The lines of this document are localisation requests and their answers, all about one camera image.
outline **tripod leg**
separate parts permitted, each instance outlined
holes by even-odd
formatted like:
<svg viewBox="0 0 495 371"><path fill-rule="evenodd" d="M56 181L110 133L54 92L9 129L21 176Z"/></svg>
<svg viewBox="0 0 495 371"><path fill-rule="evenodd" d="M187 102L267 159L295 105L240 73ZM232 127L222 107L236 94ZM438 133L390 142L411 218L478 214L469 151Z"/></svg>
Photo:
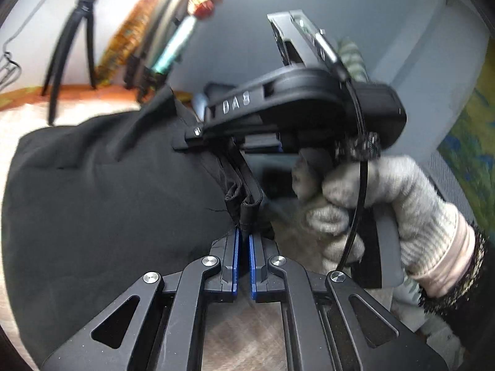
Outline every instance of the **tripod leg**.
<svg viewBox="0 0 495 371"><path fill-rule="evenodd" d="M60 46L54 62L54 82L50 92L50 103L48 106L48 125L52 126L54 124L56 116L56 106L58 99L58 92L60 90L60 83L62 82L62 77L65 69L65 63L70 53L72 43L76 36L77 29L84 17L85 12L82 10L75 10L73 15L71 15L66 30L67 32L63 35L63 39L60 41Z"/></svg>
<svg viewBox="0 0 495 371"><path fill-rule="evenodd" d="M51 79L51 76L53 75L54 65L55 65L55 61L57 59L58 52L60 50L60 45L61 45L62 41L65 39L65 34L67 33L67 29L68 29L69 23L71 22L73 15L74 15L74 11L71 13L69 18L67 19L67 22L65 23L63 30L60 33L60 36L58 38L54 52L51 55L50 65L48 66L48 69L46 70L45 82L43 84L43 90L41 91L41 96L46 95L46 91L48 90L48 86L50 85L50 79Z"/></svg>
<svg viewBox="0 0 495 371"><path fill-rule="evenodd" d="M94 38L95 31L95 17L91 11L86 16L88 23L86 24L86 47L88 51L88 68L90 71L90 84L93 89L96 89L96 74L95 74L95 52L94 52Z"/></svg>

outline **white wall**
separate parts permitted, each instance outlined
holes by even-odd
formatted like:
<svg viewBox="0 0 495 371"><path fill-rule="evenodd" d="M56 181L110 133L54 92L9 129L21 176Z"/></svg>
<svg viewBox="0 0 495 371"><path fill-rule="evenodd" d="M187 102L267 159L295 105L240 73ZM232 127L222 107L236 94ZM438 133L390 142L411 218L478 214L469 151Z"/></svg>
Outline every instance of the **white wall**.
<svg viewBox="0 0 495 371"><path fill-rule="evenodd" d="M76 0L48 0L33 17L24 31L9 44L13 60L21 64L21 79L4 90L41 85L51 53L67 16ZM95 56L102 55L106 44L138 0L98 0L95 5ZM3 44L19 28L39 0L19 0L0 28ZM64 83L89 83L86 61L85 28L79 34L68 60Z"/></svg>

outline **gloved hand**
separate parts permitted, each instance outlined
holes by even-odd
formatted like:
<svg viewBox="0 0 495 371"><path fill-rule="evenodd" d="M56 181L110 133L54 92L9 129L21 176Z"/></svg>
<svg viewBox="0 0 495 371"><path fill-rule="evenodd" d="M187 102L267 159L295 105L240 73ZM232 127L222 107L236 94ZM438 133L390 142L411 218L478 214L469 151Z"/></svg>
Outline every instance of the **gloved hand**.
<svg viewBox="0 0 495 371"><path fill-rule="evenodd" d="M292 169L292 179L292 189L303 203L297 219L298 225L305 234L317 239L325 272L333 271L346 245L348 212L325 199L322 195L321 176L304 158L301 157ZM347 263L359 261L363 254L363 240L356 235Z"/></svg>
<svg viewBox="0 0 495 371"><path fill-rule="evenodd" d="M297 169L294 174L296 194L309 196L312 184L298 176ZM308 204L305 224L319 233L342 231L342 219L335 213L338 207L356 206L359 164L344 164L327 174L321 193L328 203L319 201L318 208ZM446 294L465 273L474 252L474 232L462 214L436 194L418 165L405 156L369 162L365 206L378 202L391 203L395 211L407 272L430 296Z"/></svg>

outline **black fabric bag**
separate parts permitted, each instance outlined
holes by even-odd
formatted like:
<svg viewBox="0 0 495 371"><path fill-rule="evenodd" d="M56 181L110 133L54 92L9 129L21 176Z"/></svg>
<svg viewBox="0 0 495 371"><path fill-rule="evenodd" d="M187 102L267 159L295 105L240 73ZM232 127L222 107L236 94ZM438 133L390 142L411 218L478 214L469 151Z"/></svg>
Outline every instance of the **black fabric bag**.
<svg viewBox="0 0 495 371"><path fill-rule="evenodd" d="M171 147L194 124L164 88L138 112L20 140L3 200L3 265L38 365L143 274L181 271L233 229L226 194L242 188L211 152Z"/></svg>

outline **tripod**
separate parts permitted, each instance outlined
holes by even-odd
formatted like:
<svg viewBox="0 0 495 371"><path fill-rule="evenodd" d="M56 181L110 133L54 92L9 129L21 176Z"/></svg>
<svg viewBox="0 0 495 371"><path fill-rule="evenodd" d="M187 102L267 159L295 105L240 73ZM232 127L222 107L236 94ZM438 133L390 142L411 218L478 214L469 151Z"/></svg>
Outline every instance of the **tripod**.
<svg viewBox="0 0 495 371"><path fill-rule="evenodd" d="M51 56L50 65L46 71L45 82L41 95L45 96L50 81L53 85L50 91L50 102L48 108L48 124L52 126L56 117L56 106L60 83L62 81L65 64L72 48L77 29L81 21L86 18L86 46L88 56L88 68L90 73L90 83L93 89L96 89L95 76L95 54L94 54L94 28L95 18L93 15L93 6L96 0L78 0L76 7L72 10L65 26L60 34L54 53Z"/></svg>

